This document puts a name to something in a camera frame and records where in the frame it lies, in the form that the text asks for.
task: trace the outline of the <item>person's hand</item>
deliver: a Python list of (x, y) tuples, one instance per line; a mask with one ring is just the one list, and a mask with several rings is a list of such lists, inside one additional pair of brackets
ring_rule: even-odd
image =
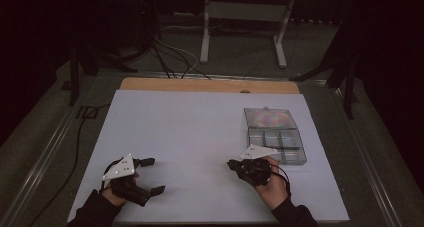
[[(263, 157), (263, 159), (267, 160), (271, 164), (272, 172), (279, 173), (277, 160), (269, 156)], [(270, 180), (265, 186), (258, 185), (255, 187), (255, 190), (270, 210), (277, 208), (284, 200), (287, 199), (288, 196), (286, 182), (284, 182), (282, 178), (273, 174), (271, 174)]]
[[(135, 178), (138, 178), (138, 176), (139, 176), (138, 173), (135, 172), (134, 181), (135, 181)], [(109, 200), (109, 202), (112, 203), (113, 205), (116, 205), (116, 206), (125, 205), (125, 203), (127, 203), (127, 200), (114, 195), (109, 185), (110, 184), (108, 184), (108, 186), (103, 190), (102, 192), (103, 197)]]

